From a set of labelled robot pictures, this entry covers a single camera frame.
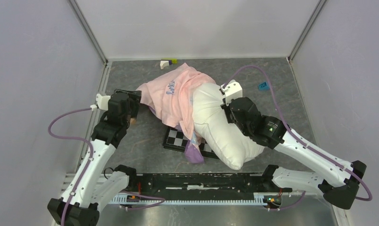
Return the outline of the white pillow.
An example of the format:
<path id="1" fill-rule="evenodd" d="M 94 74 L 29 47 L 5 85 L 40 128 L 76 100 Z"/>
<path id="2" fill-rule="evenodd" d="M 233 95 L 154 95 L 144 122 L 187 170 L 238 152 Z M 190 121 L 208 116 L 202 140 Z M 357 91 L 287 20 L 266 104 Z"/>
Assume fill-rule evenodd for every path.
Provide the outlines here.
<path id="1" fill-rule="evenodd" d="M 243 164 L 263 153 L 264 147 L 244 136 L 228 123 L 220 86 L 204 83 L 193 93 L 194 131 L 204 138 L 216 156 L 229 168 L 240 170 Z"/>

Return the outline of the pink printed pillowcase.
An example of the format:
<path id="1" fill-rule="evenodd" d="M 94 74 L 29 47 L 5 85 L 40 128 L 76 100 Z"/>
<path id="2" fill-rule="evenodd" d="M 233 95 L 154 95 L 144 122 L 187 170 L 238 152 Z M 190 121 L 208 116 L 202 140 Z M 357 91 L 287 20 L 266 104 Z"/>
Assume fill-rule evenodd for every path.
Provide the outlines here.
<path id="1" fill-rule="evenodd" d="M 141 84 L 140 103 L 148 106 L 163 124 L 179 128 L 188 139 L 185 157 L 191 163 L 203 163 L 200 138 L 194 130 L 193 94 L 204 83 L 216 82 L 207 74 L 184 63 L 177 69 Z"/>

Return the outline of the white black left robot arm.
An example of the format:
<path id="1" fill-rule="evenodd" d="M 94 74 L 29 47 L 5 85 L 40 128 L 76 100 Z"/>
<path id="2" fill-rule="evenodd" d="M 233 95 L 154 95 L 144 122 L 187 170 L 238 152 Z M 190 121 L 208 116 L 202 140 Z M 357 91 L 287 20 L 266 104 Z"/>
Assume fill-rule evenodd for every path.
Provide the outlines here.
<path id="1" fill-rule="evenodd" d="M 105 206 L 121 190 L 132 192 L 137 178 L 118 169 L 100 186 L 99 177 L 106 163 L 137 118 L 142 92 L 117 89 L 110 96 L 97 94 L 95 104 L 87 111 L 102 110 L 90 140 L 56 135 L 49 125 L 48 133 L 63 140 L 79 140 L 88 145 L 85 157 L 72 182 L 59 198 L 52 198 L 48 211 L 60 226 L 95 226 Z"/>

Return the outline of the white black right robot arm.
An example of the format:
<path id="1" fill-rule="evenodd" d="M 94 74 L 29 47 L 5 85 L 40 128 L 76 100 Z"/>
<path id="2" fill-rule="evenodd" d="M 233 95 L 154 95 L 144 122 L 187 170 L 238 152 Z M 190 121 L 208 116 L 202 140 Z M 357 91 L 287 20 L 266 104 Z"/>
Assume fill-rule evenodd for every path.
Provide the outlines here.
<path id="1" fill-rule="evenodd" d="M 228 123 L 235 124 L 252 142 L 290 156 L 312 170 L 295 171 L 269 165 L 261 180 L 265 191 L 285 188 L 312 192 L 344 210 L 359 200 L 357 193 L 367 168 L 365 163 L 349 162 L 329 154 L 282 120 L 262 115 L 248 97 L 233 99 L 230 103 L 224 100 L 221 108 Z"/>

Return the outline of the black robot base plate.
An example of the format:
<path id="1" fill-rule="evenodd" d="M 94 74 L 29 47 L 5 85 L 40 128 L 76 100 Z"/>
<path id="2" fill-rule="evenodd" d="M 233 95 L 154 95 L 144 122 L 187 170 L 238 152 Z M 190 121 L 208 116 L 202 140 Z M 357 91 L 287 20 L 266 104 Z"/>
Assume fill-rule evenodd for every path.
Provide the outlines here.
<path id="1" fill-rule="evenodd" d="M 292 192 L 260 173 L 144 173 L 126 190 L 167 201 L 250 201 L 254 193 Z"/>

